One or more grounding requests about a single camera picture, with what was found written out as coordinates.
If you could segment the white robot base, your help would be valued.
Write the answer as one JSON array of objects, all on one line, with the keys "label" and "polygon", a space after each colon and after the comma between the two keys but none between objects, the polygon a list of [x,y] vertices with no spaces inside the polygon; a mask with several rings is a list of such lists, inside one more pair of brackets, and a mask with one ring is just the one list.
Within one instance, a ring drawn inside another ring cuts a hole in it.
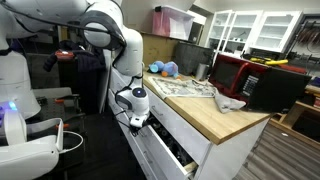
[{"label": "white robot base", "polygon": [[83,143],[64,148],[64,123],[52,118],[27,124],[26,119],[41,108],[31,89],[26,59],[15,52],[1,36],[1,137],[6,145],[0,147],[1,180],[33,180],[58,164],[61,154],[77,149]]}]

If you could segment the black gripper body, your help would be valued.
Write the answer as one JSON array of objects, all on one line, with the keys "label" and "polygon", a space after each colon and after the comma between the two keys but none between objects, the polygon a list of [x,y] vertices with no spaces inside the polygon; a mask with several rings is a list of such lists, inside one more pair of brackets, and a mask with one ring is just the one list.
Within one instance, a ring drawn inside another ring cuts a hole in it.
[{"label": "black gripper body", "polygon": [[129,126],[129,131],[134,137],[136,137],[139,134],[140,128],[134,127],[134,126]]}]

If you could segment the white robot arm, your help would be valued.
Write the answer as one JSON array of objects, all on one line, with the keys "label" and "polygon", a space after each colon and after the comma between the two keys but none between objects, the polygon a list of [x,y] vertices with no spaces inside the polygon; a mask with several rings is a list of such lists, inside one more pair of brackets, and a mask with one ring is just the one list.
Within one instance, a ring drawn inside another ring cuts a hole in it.
[{"label": "white robot arm", "polygon": [[118,53],[113,67],[131,82],[118,90],[115,102],[132,112],[130,125],[141,128],[149,116],[149,99],[142,83],[143,40],[139,32],[124,25],[118,0],[1,0],[0,100],[13,102],[27,118],[40,111],[26,58],[8,41],[55,25],[77,28],[87,44]]}]

